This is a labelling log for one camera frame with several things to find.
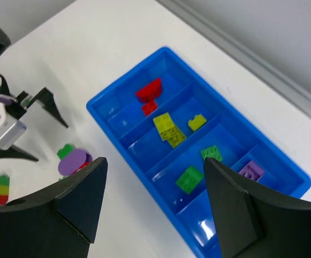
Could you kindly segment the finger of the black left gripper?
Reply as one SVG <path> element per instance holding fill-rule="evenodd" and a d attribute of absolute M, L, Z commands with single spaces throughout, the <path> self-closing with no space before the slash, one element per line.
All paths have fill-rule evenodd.
<path fill-rule="evenodd" d="M 37 162 L 39 159 L 32 154 L 20 149 L 19 147 L 12 145 L 7 150 L 0 149 L 0 159 L 23 159 L 32 162 Z"/>
<path fill-rule="evenodd" d="M 56 106 L 54 95 L 47 88 L 43 88 L 40 90 L 27 105 L 27 108 L 30 108 L 35 102 L 39 102 L 41 107 L 47 111 L 55 120 L 57 120 L 60 124 L 62 124 L 65 128 L 69 126 L 64 121 L 60 112 Z"/>

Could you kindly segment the red curved lego brick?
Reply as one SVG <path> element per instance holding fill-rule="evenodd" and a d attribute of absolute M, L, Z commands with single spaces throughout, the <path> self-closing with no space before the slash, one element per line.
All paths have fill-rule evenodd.
<path fill-rule="evenodd" d="M 157 78 L 137 91 L 135 95 L 141 103 L 148 103 L 159 98 L 162 92 L 162 81 L 160 78 Z"/>

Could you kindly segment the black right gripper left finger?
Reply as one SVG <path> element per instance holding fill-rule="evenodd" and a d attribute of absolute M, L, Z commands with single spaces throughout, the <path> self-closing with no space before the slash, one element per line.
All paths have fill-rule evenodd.
<path fill-rule="evenodd" d="M 99 157 L 65 179 L 0 206 L 0 257 L 87 257 L 107 178 Z"/>

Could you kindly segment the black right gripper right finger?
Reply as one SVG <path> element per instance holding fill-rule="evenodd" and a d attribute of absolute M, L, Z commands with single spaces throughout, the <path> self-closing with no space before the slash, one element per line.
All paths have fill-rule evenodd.
<path fill-rule="evenodd" d="M 222 257 L 311 257 L 311 202 L 214 158 L 205 160 L 204 174 Z"/>

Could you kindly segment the green sloped lego brick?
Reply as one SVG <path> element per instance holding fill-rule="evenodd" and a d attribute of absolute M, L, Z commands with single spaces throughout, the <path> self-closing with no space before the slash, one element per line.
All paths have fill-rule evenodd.
<path fill-rule="evenodd" d="M 176 185 L 189 195 L 202 181 L 203 174 L 194 166 L 189 166 L 176 181 Z"/>

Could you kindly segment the purple lego brick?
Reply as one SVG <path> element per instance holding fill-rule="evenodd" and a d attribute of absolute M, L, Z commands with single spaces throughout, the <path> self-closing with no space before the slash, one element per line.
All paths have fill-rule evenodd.
<path fill-rule="evenodd" d="M 265 175 L 265 171 L 255 161 L 251 160 L 238 174 L 257 182 Z"/>

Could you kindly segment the lime lego plate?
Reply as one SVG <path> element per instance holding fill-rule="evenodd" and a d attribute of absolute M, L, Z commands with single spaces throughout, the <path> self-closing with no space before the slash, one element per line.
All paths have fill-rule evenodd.
<path fill-rule="evenodd" d="M 177 127 L 168 112 L 153 118 L 153 122 L 162 141 L 168 140 L 175 134 Z"/>

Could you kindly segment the green square lego brick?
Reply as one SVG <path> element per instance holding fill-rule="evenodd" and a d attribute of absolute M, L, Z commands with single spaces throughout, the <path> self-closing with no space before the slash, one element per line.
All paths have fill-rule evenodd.
<path fill-rule="evenodd" d="M 200 151 L 200 154 L 201 154 L 203 160 L 205 160 L 207 157 L 214 158 L 220 162 L 223 160 L 223 157 L 222 157 L 217 145 L 213 145 L 213 146 L 207 147 L 205 149 L 202 149 Z"/>

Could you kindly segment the blue divided plastic tray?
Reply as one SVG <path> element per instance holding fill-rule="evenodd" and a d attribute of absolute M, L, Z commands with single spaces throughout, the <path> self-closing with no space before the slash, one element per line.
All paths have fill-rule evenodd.
<path fill-rule="evenodd" d="M 135 93 L 160 78 L 163 92 L 149 116 Z M 217 145 L 223 164 L 241 170 L 251 160 L 265 175 L 260 183 L 300 198 L 311 179 L 240 114 L 173 50 L 162 47 L 87 102 L 87 110 L 147 188 L 197 257 L 220 257 L 205 181 L 187 195 L 176 181 L 189 167 L 202 170 L 202 149 Z M 168 112 L 186 139 L 176 148 L 162 141 L 153 118 Z M 202 114 L 197 131 L 188 121 Z"/>

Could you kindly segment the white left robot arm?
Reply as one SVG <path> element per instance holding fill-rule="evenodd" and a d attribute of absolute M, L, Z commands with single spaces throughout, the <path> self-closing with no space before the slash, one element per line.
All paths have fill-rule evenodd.
<path fill-rule="evenodd" d="M 0 29 L 0 56 L 10 46 L 9 37 Z M 0 74 L 0 159 L 23 159 L 37 162 L 38 158 L 17 147 L 15 142 L 25 133 L 26 125 L 21 118 L 38 102 L 55 120 L 68 127 L 55 104 L 54 95 L 47 88 L 35 96 L 22 91 L 14 96 L 5 77 Z"/>

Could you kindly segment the small lime lego brick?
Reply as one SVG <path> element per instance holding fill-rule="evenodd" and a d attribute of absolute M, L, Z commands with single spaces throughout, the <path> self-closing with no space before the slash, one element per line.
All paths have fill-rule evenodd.
<path fill-rule="evenodd" d="M 194 116 L 193 119 L 188 121 L 188 127 L 195 132 L 206 123 L 207 119 L 202 114 L 197 114 Z"/>

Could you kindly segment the purple and green lego cluster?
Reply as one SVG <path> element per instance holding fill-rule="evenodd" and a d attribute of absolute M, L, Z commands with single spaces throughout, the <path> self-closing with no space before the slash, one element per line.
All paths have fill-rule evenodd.
<path fill-rule="evenodd" d="M 57 151 L 57 156 L 60 159 L 57 167 L 61 175 L 60 180 L 81 170 L 93 160 L 89 152 L 82 148 L 76 148 L 73 144 L 65 144 Z"/>

